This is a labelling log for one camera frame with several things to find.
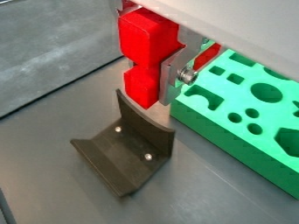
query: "dark metal bracket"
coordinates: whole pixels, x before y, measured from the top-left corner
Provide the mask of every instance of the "dark metal bracket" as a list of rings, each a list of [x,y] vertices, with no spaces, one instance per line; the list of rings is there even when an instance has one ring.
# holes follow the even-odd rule
[[[141,188],[171,157],[174,130],[153,121],[121,90],[117,96],[122,118],[91,140],[71,143],[122,197]]]

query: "red block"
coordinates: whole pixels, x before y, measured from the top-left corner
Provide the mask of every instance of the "red block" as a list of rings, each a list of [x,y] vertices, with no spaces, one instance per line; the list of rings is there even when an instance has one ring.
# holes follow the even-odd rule
[[[134,66],[125,73],[126,93],[133,100],[149,109],[159,100],[159,66]]]
[[[143,67],[158,65],[183,46],[179,25],[146,8],[119,17],[118,28],[122,52]]]
[[[218,55],[221,51],[221,45],[215,43],[194,60],[193,69],[198,71]]]

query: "white panel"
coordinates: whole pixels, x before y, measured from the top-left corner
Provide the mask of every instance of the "white panel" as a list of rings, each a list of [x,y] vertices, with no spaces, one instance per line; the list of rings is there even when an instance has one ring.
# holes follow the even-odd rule
[[[298,0],[134,0],[299,81]]]

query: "green foam tray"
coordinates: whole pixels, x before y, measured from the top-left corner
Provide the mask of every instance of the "green foam tray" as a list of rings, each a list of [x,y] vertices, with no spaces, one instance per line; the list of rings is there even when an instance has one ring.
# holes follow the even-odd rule
[[[299,83],[227,50],[171,115],[299,199]]]

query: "gray wall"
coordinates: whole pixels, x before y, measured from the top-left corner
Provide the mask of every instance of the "gray wall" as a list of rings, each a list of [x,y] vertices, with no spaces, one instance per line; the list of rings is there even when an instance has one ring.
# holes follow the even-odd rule
[[[109,0],[0,6],[0,117],[121,56]]]

